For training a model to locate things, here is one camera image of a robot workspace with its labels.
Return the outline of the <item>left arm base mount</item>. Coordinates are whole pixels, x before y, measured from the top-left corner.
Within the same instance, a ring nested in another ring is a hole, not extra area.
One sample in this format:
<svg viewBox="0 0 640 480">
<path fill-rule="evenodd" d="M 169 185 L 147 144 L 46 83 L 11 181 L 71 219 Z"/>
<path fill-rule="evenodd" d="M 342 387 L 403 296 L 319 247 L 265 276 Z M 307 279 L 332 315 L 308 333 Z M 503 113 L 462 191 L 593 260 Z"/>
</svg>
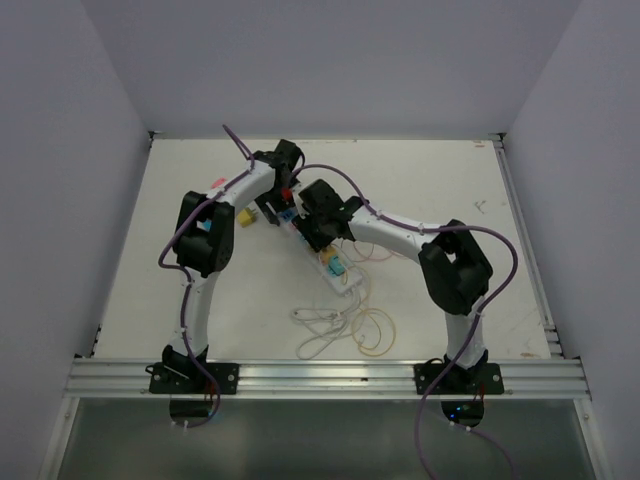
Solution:
<svg viewBox="0 0 640 480">
<path fill-rule="evenodd" d="M 199 369 L 185 376 L 166 368 L 161 362 L 148 365 L 145 372 L 151 376 L 149 392 L 152 394 L 205 394 L 235 395 L 240 379 L 240 365 L 236 363 L 209 362 L 205 366 L 208 374 L 217 382 L 213 386 L 209 378 Z"/>
</svg>

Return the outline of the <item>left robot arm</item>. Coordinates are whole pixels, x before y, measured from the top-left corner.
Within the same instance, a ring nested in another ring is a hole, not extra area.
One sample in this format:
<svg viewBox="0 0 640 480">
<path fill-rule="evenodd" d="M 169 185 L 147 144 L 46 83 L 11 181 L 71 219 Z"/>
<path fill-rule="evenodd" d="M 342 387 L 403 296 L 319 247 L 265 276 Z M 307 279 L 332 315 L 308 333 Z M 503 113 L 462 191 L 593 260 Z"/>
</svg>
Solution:
<svg viewBox="0 0 640 480">
<path fill-rule="evenodd" d="M 303 158 L 295 143 L 282 139 L 273 151 L 251 154 L 247 168 L 235 178 L 207 193 L 190 191 L 183 197 L 176 231 L 158 263 L 184 275 L 178 326 L 162 352 L 162 363 L 185 392 L 197 392 L 207 383 L 204 364 L 211 298 L 233 254 L 237 215 L 254 203 L 269 223 L 278 226 L 277 215 L 294 207 L 288 182 Z M 170 251 L 177 256 L 172 266 L 165 262 Z"/>
</svg>

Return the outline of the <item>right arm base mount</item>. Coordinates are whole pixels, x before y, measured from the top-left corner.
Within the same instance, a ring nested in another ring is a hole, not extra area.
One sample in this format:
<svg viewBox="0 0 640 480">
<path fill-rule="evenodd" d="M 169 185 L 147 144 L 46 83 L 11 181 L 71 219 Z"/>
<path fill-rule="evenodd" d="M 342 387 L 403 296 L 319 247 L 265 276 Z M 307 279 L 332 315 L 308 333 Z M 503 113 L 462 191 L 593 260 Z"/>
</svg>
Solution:
<svg viewBox="0 0 640 480">
<path fill-rule="evenodd" d="M 448 364 L 447 359 L 436 358 L 414 364 L 416 392 L 422 395 Z M 484 355 L 476 365 L 469 369 L 455 364 L 438 381 L 432 393 L 436 395 L 502 395 L 505 393 L 505 387 L 500 366 L 497 363 L 489 362 L 488 356 Z"/>
</svg>

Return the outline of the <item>white power strip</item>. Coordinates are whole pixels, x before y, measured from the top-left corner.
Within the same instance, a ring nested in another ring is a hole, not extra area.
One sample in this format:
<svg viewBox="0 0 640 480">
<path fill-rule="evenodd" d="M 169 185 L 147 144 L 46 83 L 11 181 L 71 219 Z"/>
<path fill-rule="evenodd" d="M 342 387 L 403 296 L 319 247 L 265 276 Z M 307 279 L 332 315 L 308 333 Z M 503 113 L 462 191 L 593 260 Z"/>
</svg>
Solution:
<svg viewBox="0 0 640 480">
<path fill-rule="evenodd" d="M 355 268 L 354 263 L 329 245 L 316 252 L 293 224 L 296 211 L 285 210 L 279 213 L 279 228 L 287 239 L 287 245 L 310 264 L 315 272 L 326 282 L 338 296 L 354 293 L 363 285 L 364 277 Z"/>
</svg>

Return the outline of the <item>blue plug adapter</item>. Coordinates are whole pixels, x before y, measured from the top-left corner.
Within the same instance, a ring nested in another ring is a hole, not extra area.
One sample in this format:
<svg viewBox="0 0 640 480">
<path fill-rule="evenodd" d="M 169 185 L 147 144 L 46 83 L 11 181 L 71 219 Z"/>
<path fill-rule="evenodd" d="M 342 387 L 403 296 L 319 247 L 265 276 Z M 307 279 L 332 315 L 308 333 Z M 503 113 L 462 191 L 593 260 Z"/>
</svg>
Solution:
<svg viewBox="0 0 640 480">
<path fill-rule="evenodd" d="M 196 222 L 196 226 L 197 226 L 197 230 L 202 233 L 209 233 L 210 229 L 211 229 L 211 221 L 210 220 L 205 220 L 205 221 L 200 221 L 198 220 Z"/>
</svg>

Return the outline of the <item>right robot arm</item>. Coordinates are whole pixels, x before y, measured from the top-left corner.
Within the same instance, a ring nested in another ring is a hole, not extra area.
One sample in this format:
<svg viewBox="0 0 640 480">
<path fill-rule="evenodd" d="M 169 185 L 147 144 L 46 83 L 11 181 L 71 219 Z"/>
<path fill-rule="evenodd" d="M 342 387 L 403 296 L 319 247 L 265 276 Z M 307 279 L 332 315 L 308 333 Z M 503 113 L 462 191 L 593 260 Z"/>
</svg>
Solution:
<svg viewBox="0 0 640 480">
<path fill-rule="evenodd" d="M 316 252 L 336 239 L 378 245 L 418 264 L 431 300 L 444 312 L 447 352 L 445 379 L 468 392 L 481 380 L 487 358 L 481 327 L 474 320 L 489 289 L 493 268 L 466 225 L 425 225 L 376 210 L 357 196 L 347 200 L 324 180 L 295 191 L 293 225 Z"/>
</svg>

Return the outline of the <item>pink plug adapter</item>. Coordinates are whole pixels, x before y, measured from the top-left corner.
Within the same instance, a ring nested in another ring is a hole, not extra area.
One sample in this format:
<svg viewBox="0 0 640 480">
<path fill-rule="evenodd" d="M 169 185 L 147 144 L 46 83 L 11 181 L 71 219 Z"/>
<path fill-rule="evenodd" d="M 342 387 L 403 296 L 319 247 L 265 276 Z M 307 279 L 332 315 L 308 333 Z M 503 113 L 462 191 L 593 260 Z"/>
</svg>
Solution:
<svg viewBox="0 0 640 480">
<path fill-rule="evenodd" d="M 212 189 L 219 188 L 219 187 L 223 186 L 226 182 L 227 182 L 226 178 L 224 178 L 224 177 L 218 178 L 217 180 L 215 180 L 213 182 L 213 184 L 211 185 L 211 188 Z"/>
</svg>

